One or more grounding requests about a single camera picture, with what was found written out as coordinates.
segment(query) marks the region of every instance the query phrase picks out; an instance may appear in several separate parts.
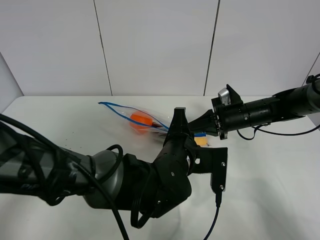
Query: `orange object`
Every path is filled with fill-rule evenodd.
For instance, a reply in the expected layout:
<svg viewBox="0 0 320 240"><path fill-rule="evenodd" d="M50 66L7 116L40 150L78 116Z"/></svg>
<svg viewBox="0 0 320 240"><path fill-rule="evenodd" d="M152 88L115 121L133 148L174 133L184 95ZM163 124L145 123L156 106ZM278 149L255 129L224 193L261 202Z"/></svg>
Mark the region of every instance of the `orange object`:
<svg viewBox="0 0 320 240"><path fill-rule="evenodd" d="M131 114L130 119L133 121L136 121L138 123L148 125L150 127L152 126L152 123L153 123L152 117L150 117L148 114L146 114L142 111L135 111L134 113ZM146 130L144 130L144 129L148 128L147 126L141 126L141 125L135 124L133 122L130 122L129 124L135 130L137 130L138 133L140 133L140 134L144 134L147 132Z"/></svg>

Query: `white wall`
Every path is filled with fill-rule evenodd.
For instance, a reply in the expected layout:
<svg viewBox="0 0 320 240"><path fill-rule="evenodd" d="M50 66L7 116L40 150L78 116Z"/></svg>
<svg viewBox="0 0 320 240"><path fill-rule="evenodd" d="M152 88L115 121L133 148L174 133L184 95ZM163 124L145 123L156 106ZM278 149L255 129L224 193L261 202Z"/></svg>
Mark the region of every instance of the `white wall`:
<svg viewBox="0 0 320 240"><path fill-rule="evenodd" d="M0 113L23 94L0 52Z"/></svg>
<svg viewBox="0 0 320 240"><path fill-rule="evenodd" d="M230 84L242 96L299 87L320 51L319 0L223 0L206 95Z"/></svg>
<svg viewBox="0 0 320 240"><path fill-rule="evenodd" d="M315 62L309 75L317 75L317 74L320 74L320 56L318 57L317 61ZM312 122L315 125L320 125L320 112L310 115L309 118L312 120Z"/></svg>
<svg viewBox="0 0 320 240"><path fill-rule="evenodd" d="M0 51L25 95L110 95L92 0L1 0Z"/></svg>
<svg viewBox="0 0 320 240"><path fill-rule="evenodd" d="M96 0L114 95L203 95L218 0Z"/></svg>

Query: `white table surface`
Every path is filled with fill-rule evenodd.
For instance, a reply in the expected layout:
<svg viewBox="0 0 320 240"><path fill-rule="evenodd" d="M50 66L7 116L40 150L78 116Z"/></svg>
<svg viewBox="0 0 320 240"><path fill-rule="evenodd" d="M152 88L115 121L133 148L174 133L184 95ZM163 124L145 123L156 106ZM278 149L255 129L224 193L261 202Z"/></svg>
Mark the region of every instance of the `white table surface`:
<svg viewBox="0 0 320 240"><path fill-rule="evenodd" d="M243 97L245 102L260 97ZM152 162L162 148L98 102L154 109L168 116L186 107L189 121L211 108L209 96L24 96L5 111L57 145L93 155L120 144L125 153ZM298 133L314 128L308 117L274 123L269 131ZM243 129L245 136L253 130ZM228 147L226 191L210 239L320 239L320 132L275 136L258 132L252 141L230 132L227 140L210 137L212 147ZM216 211L210 175L192 174L191 196L142 229L130 225L130 213L120 211L130 239L201 240ZM110 210L93 209L80 196L55 207L32 196L0 195L1 240L120 240Z"/></svg>

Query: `white table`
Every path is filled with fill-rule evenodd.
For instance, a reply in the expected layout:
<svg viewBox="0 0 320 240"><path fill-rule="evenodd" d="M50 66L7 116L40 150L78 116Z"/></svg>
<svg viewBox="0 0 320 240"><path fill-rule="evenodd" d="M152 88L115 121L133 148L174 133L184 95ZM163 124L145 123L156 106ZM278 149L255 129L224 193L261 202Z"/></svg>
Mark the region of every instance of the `white table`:
<svg viewBox="0 0 320 240"><path fill-rule="evenodd" d="M243 97L252 101L262 97ZM172 116L186 107L189 121L211 108L206 96L24 96L4 112L57 145L93 155L110 145L152 162L160 142L137 136L119 117L98 102L134 105ZM267 129L298 133L314 128L308 117L274 123ZM251 128L241 131L251 136ZM252 141L230 132L227 140L210 137L213 147L228 147L226 192L210 239L320 239L320 132L303 136L275 136L258 132ZM192 195L142 229L130 226L130 213L120 211L130 239L201 240L216 211L210 175L192 174ZM55 207L37 197L0 195L1 240L120 240L110 210L92 209L80 196Z"/></svg>

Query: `yellow object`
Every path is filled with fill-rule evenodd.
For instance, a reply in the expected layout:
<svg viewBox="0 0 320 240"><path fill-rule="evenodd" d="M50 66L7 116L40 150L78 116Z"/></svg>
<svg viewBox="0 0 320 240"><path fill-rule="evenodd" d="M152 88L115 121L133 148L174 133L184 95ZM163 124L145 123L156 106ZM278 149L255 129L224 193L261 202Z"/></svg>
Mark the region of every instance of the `yellow object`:
<svg viewBox="0 0 320 240"><path fill-rule="evenodd" d="M194 138L194 141L199 146L205 146L208 144L207 136L198 136Z"/></svg>

